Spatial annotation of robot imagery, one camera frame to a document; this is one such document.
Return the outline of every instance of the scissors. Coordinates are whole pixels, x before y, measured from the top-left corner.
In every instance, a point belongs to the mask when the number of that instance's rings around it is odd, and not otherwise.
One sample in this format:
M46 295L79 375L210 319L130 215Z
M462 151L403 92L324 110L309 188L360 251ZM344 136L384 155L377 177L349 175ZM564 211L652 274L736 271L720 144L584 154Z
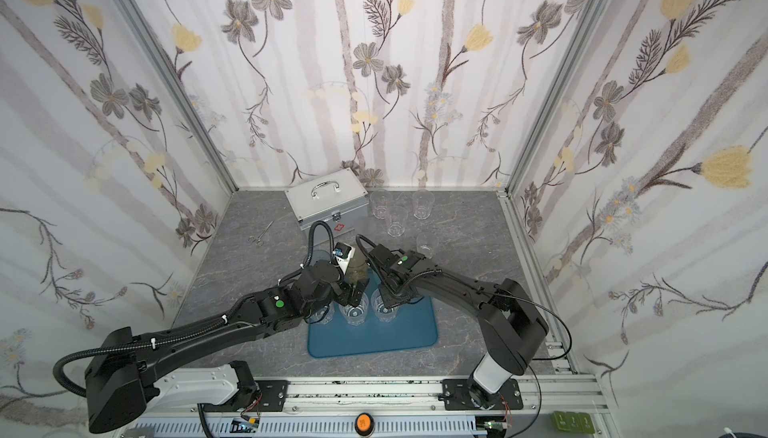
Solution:
M271 221L271 222L270 222L270 223L269 223L269 224L266 226L266 228L264 228L264 231L263 231L263 232L261 232L261 234L258 236L258 238L257 238L257 237L254 237L254 236L249 236L249 237L248 237L248 243L253 243L253 242L255 241L255 242L256 242L256 246L261 246L262 244L264 244L264 240L262 240L262 239L261 239L261 237L263 237L263 236L264 236L264 233L266 233L266 231L270 229L270 226L272 226L272 223L274 223L274 222L275 222L275 221L274 221L274 220L272 220L272 221Z

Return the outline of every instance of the metal mounting plate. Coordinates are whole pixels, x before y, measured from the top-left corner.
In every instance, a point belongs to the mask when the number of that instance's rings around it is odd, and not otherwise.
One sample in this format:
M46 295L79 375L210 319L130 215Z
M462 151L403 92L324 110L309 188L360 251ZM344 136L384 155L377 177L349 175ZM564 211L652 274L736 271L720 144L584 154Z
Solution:
M258 380L256 383L259 385L262 393L261 400L259 401L259 412L275 411L279 413L283 411L283 405L286 402L288 380ZM254 399L258 397L259 392L255 391L248 404L253 403ZM206 413L237 411L233 408L232 405L205 405L203 410Z
M510 410L522 410L523 399L516 380L507 380L498 393L504 396ZM442 381L443 401L447 411L477 410L469 397L466 380L446 379ZM504 403L499 397L490 410L504 410Z

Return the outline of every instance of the emergency stop button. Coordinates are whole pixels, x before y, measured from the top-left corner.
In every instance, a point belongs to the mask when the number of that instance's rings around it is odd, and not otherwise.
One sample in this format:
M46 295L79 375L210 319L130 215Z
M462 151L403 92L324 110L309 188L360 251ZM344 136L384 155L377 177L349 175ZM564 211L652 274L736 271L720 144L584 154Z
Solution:
M355 431L360 436L368 436L373 433L373 417L368 413L360 413L355 420Z

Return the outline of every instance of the case handle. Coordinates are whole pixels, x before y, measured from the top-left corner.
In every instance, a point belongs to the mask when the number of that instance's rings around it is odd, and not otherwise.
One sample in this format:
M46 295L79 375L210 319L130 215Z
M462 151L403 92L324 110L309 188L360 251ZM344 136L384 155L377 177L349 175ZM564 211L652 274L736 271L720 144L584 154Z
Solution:
M312 188L312 198L317 198L317 189L322 188L323 186L327 186L328 184L333 184L333 189L336 193L338 193L339 190L339 182L334 182L331 180L330 182L322 182L318 185L316 185L314 188Z

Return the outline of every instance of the orange button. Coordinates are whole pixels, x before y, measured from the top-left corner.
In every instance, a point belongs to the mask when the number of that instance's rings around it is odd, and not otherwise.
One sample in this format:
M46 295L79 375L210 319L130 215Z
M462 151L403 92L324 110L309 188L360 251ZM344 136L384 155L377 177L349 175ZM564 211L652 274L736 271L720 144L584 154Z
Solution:
M367 431L371 427L371 419L368 415L360 415L357 417L357 427L360 431Z

